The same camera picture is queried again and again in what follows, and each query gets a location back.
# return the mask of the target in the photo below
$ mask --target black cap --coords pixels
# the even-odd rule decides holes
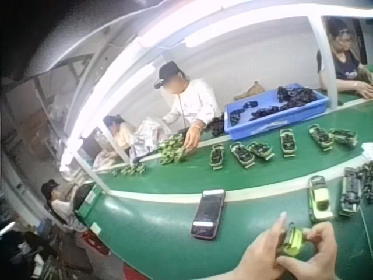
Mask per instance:
[[[159,79],[154,84],[154,87],[156,89],[159,89],[161,86],[163,86],[164,80],[166,80],[167,78],[169,78],[173,75],[176,75],[179,72],[180,72],[180,69],[179,69],[179,67],[177,67],[177,65],[174,61],[170,61],[170,62],[164,64],[159,69]]]

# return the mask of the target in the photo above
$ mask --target light tube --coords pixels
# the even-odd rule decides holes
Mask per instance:
[[[335,5],[320,4],[293,4],[271,6],[262,9],[251,10],[220,20],[206,26],[185,38],[187,47],[198,46],[212,38],[228,33],[235,29],[254,25],[255,23],[269,20],[293,18],[299,16],[349,16],[355,18],[371,18],[373,10],[363,10]]]
[[[110,98],[102,109],[96,113],[87,127],[83,130],[82,137],[87,138],[97,127],[98,123],[103,120],[107,114],[138,84],[150,76],[156,68],[152,64],[147,64],[134,75],[132,75]]]

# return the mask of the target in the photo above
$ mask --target hand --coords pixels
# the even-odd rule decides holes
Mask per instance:
[[[318,253],[308,262],[290,257],[278,257],[276,262],[289,270],[298,280],[335,280],[337,243],[330,222],[319,223],[306,230],[306,239],[313,242]]]
[[[355,90],[365,99],[373,98],[373,86],[360,80],[356,81]]]
[[[187,150],[192,150],[193,148],[196,148],[198,146],[198,143],[200,142],[200,132],[201,129],[195,126],[191,126],[186,133],[184,146]]]
[[[275,263],[276,250],[280,236],[284,233],[283,223],[286,212],[280,215],[275,224],[262,234],[246,249],[237,268],[232,272],[232,279],[277,279],[284,268]]]

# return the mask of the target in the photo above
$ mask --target blue plastic crate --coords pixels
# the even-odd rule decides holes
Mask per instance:
[[[303,87],[297,83],[292,83],[285,88],[299,88]],[[251,135],[262,133],[268,130],[272,130],[277,127],[296,123],[312,116],[321,114],[326,111],[328,106],[329,98],[316,90],[314,90],[317,100],[314,102],[307,103],[305,106],[291,108],[286,111],[278,112],[272,115],[267,115],[253,121],[249,121],[252,118],[251,113],[257,111],[257,109],[266,109],[270,106],[282,106],[286,104],[280,103],[277,99],[277,89],[272,89],[267,92],[263,92],[259,95],[254,95],[226,106],[224,116],[224,129],[226,133],[231,135],[233,140],[239,140]],[[240,121],[237,125],[232,126],[230,123],[230,113],[234,110],[241,109],[243,105],[248,101],[257,101],[258,106],[255,108],[249,108],[245,112],[241,113]]]

